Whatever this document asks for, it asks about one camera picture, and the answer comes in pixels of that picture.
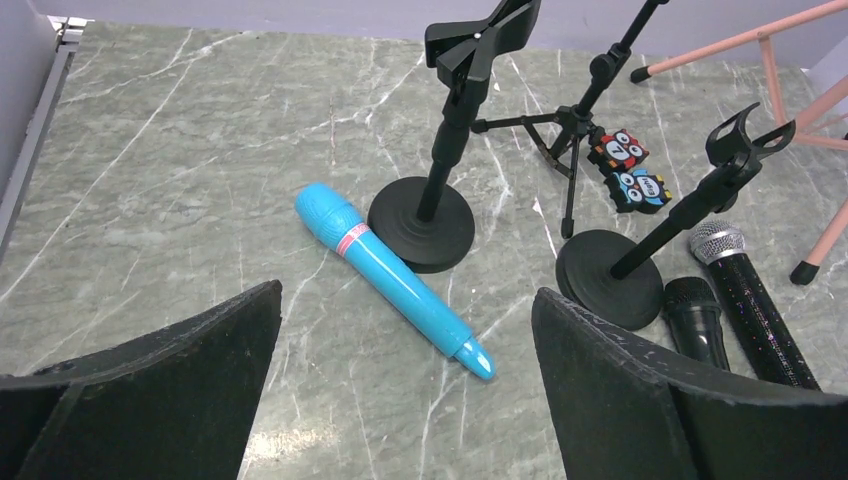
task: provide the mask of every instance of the pink metal leg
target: pink metal leg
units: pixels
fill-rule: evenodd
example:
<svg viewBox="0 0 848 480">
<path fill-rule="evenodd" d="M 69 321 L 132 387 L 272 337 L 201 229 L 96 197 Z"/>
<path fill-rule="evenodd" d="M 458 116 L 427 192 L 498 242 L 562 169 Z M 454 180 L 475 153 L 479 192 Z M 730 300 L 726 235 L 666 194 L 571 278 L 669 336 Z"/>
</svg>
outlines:
<svg viewBox="0 0 848 480">
<path fill-rule="evenodd" d="M 819 5 L 818 7 L 769 23 L 768 25 L 763 25 L 745 33 L 740 33 L 735 37 L 730 37 L 712 45 L 650 65 L 648 67 L 648 74 L 656 75 L 666 70 L 671 70 L 672 68 L 692 63 L 695 60 L 700 60 L 704 57 L 709 57 L 710 55 L 715 55 L 716 53 L 736 48 L 739 45 L 759 40 L 762 37 L 774 35 L 775 33 L 782 32 L 792 27 L 797 27 L 798 25 L 802 25 L 807 22 L 812 22 L 813 20 L 817 20 L 846 9 L 848 9 L 848 0 L 832 0 L 823 5 Z"/>
<path fill-rule="evenodd" d="M 774 46 L 771 44 L 771 37 L 760 38 L 760 50 L 763 53 L 763 66 L 766 70 L 766 82 L 769 87 L 774 119 L 778 125 L 783 125 L 786 123 L 786 109 L 783 108 L 783 93 L 780 91 L 780 80 L 777 78 L 777 64 L 774 61 Z"/>
<path fill-rule="evenodd" d="M 830 224 L 819 238 L 819 241 L 816 242 L 816 245 L 810 251 L 807 258 L 799 263 L 795 267 L 795 270 L 792 271 L 792 274 L 789 276 L 792 283 L 796 285 L 808 285 L 815 279 L 816 273 L 819 271 L 819 266 L 821 266 L 827 254 L 830 253 L 830 249 L 833 248 L 836 241 L 839 240 L 839 236 L 842 235 L 846 226 L 848 226 L 848 199 L 845 200 L 845 203 L 836 212 L 836 216 L 830 221 Z"/>
<path fill-rule="evenodd" d="M 796 133 L 793 143 L 800 145 L 812 145 L 814 147 L 832 148 L 834 150 L 848 151 L 848 140 L 839 138 L 822 137 L 821 135 L 809 135 L 807 133 Z"/>
<path fill-rule="evenodd" d="M 809 128 L 809 129 L 807 129 L 807 132 L 808 132 L 808 133 L 818 132 L 819 130 L 821 130 L 821 129 L 823 129 L 823 128 L 827 128 L 827 127 L 829 127 L 829 126 L 831 126 L 831 125 L 836 125 L 837 123 L 839 123 L 839 122 L 841 122 L 841 121 L 843 121 L 843 120 L 846 120 L 846 119 L 848 119 L 848 113 L 846 113 L 846 114 L 844 114 L 844 115 L 842 115 L 842 116 L 840 116 L 840 117 L 836 117 L 836 118 L 834 118 L 834 119 L 832 119 L 832 120 L 830 120 L 830 121 L 824 122 L 824 123 L 822 123 L 822 124 L 820 124 L 820 125 L 816 125 L 815 127 L 811 127 L 811 128 Z"/>
<path fill-rule="evenodd" d="M 816 120 L 822 117 L 834 105 L 841 102 L 842 99 L 848 97 L 848 75 L 842 77 L 842 80 L 836 85 L 830 87 L 822 96 L 817 98 L 803 112 L 795 116 L 795 126 L 798 131 L 805 132 L 807 127 L 813 124 Z"/>
<path fill-rule="evenodd" d="M 821 265 L 824 258 L 830 252 L 830 249 L 833 248 L 833 245 L 837 240 L 839 240 L 839 236 L 842 235 L 842 231 L 845 230 L 845 227 L 848 227 L 848 200 L 845 200 L 845 203 L 843 203 L 839 211 L 836 212 L 836 216 L 830 221 L 830 224 L 819 238 L 819 241 L 816 242 L 816 245 L 810 251 L 810 254 L 807 255 L 806 262 L 811 265 Z"/>
</svg>

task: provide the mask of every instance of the microphone handle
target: microphone handle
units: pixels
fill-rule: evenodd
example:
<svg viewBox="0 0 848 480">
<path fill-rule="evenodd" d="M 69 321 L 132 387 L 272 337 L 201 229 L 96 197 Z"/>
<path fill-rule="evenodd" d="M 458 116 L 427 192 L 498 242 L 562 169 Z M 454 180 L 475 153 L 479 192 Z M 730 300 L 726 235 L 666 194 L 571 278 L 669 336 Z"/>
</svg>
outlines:
<svg viewBox="0 0 848 480">
<path fill-rule="evenodd" d="M 748 255 L 730 255 L 707 268 L 716 293 L 724 302 L 727 319 L 757 377 L 821 390 Z"/>
<path fill-rule="evenodd" d="M 720 312 L 718 304 L 672 312 L 669 327 L 678 353 L 729 372 Z"/>
<path fill-rule="evenodd" d="M 353 265 L 442 354 L 453 357 L 468 342 L 471 328 L 368 228 L 341 195 L 313 184 L 298 195 L 295 209 L 321 243 Z"/>
</svg>

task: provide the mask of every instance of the gray marble table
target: gray marble table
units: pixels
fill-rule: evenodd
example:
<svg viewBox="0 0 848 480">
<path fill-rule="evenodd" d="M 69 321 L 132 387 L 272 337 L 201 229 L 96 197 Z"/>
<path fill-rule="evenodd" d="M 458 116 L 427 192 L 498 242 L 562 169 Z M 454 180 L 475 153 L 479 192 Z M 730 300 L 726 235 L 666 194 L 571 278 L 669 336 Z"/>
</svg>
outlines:
<svg viewBox="0 0 848 480">
<path fill-rule="evenodd" d="M 0 268 L 0 371 L 22 375 L 114 346 L 278 278 L 283 327 L 242 477 L 564 478 L 529 316 L 536 290 L 556 285 L 567 182 L 524 132 L 472 137 L 451 184 L 476 215 L 474 247 L 453 270 L 425 277 L 494 356 L 490 384 L 437 354 L 293 210 L 310 182 L 365 212 L 388 182 L 426 174 L 446 89 L 422 50 L 87 27 Z M 576 102 L 592 56 L 498 58 L 481 115 Z M 651 60 L 634 55 L 630 65 Z M 801 72 L 780 76 L 797 112 L 813 93 Z M 767 97 L 760 67 L 703 61 L 641 86 L 621 78 L 595 113 L 647 145 L 648 168 L 679 198 L 709 170 L 704 140 L 724 118 L 761 101 L 750 130 L 773 127 Z M 744 228 L 822 388 L 848 394 L 848 245 L 839 242 L 814 285 L 788 280 L 848 195 L 845 161 L 792 146 L 768 160 L 726 218 Z M 581 171 L 578 231 L 638 240 L 664 218 L 616 215 L 597 170 L 584 162 Z M 656 256 L 666 280 L 703 275 L 685 240 Z M 733 369 L 751 375 L 726 332 Z M 670 345 L 662 321 L 640 334 Z"/>
</svg>

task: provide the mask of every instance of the black tripod stand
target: black tripod stand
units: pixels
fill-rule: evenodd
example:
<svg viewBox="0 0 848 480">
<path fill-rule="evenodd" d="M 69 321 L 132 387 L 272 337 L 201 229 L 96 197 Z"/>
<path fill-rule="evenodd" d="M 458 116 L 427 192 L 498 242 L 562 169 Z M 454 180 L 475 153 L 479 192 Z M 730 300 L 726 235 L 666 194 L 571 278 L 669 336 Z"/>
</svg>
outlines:
<svg viewBox="0 0 848 480">
<path fill-rule="evenodd" d="M 648 23 L 651 15 L 654 14 L 654 11 L 659 5 L 665 5 L 666 3 L 668 3 L 668 0 L 648 0 L 642 6 L 639 14 L 636 15 L 636 19 L 633 20 L 633 23 L 627 29 L 627 33 L 624 34 L 621 41 L 614 43 L 607 53 L 598 55 L 592 60 L 592 63 L 589 64 L 589 73 L 592 75 L 592 82 L 589 84 L 586 93 L 583 94 L 583 98 L 580 99 L 580 103 L 571 107 L 561 106 L 554 113 L 531 116 L 522 115 L 503 120 L 481 119 L 471 125 L 471 131 L 474 133 L 483 133 L 493 128 L 523 125 L 548 165 L 568 178 L 568 203 L 566 204 L 565 218 L 562 219 L 560 232 L 563 238 L 571 238 L 571 235 L 574 234 L 574 193 L 577 186 L 577 160 L 580 157 L 580 142 L 587 135 L 590 137 L 594 137 L 599 133 L 603 135 L 603 128 L 592 122 L 592 107 L 595 106 L 595 102 L 598 101 L 601 94 L 609 88 L 613 80 L 615 80 L 616 75 L 618 75 L 618 72 L 624 66 L 625 62 L 627 62 L 627 59 L 630 58 L 630 47 Z M 562 131 L 557 136 L 554 144 L 548 148 L 536 130 L 535 125 L 550 122 L 561 126 Z M 560 163 L 559 158 L 569 148 L 571 149 L 571 165 L 566 167 Z"/>
<path fill-rule="evenodd" d="M 712 131 L 706 150 L 716 169 L 638 245 L 609 230 L 581 232 L 568 241 L 557 256 L 556 277 L 562 294 L 628 330 L 653 322 L 662 306 L 663 281 L 651 256 L 710 213 L 732 207 L 742 187 L 763 168 L 760 160 L 786 148 L 795 136 L 793 120 L 756 140 L 748 138 L 745 121 L 757 106 L 749 106 Z M 730 125 L 731 130 L 719 138 Z"/>
<path fill-rule="evenodd" d="M 427 27 L 427 66 L 436 68 L 439 80 L 450 88 L 433 142 L 433 166 L 428 178 L 407 177 L 387 185 L 368 211 L 371 230 L 414 272 L 447 270 L 471 249 L 474 215 L 447 179 L 488 95 L 492 62 L 524 48 L 540 3 L 502 0 L 485 20 Z"/>
</svg>

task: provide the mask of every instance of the black rubber foot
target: black rubber foot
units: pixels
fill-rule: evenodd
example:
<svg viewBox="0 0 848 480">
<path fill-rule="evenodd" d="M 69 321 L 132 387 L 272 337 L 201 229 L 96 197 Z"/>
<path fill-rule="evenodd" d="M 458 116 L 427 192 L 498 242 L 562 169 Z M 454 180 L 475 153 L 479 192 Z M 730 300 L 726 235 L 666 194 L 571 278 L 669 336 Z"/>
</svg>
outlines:
<svg viewBox="0 0 848 480">
<path fill-rule="evenodd" d="M 562 219 L 562 224 L 559 226 L 559 233 L 562 235 L 562 238 L 568 240 L 574 235 L 574 219 Z"/>
<path fill-rule="evenodd" d="M 417 218 L 418 203 L 427 179 L 396 180 L 374 197 L 368 226 L 395 255 L 416 273 L 437 273 L 453 268 L 474 243 L 474 214 L 468 202 L 445 185 L 436 216 L 430 222 Z"/>
<path fill-rule="evenodd" d="M 559 251 L 556 277 L 563 295 L 604 320 L 627 330 L 648 326 L 662 307 L 663 282 L 648 260 L 623 280 L 610 268 L 636 243 L 608 230 L 575 235 Z"/>
<path fill-rule="evenodd" d="M 630 72 L 630 81 L 633 83 L 642 83 L 645 80 L 651 78 L 651 74 L 648 73 L 648 67 L 639 67 L 636 70 Z"/>
<path fill-rule="evenodd" d="M 801 262 L 795 267 L 795 270 L 792 270 L 789 280 L 795 285 L 809 285 L 816 278 L 817 273 L 819 273 L 818 265 Z"/>
<path fill-rule="evenodd" d="M 474 133 L 486 133 L 489 131 L 489 124 L 485 120 L 474 120 L 471 122 L 471 131 Z"/>
</svg>

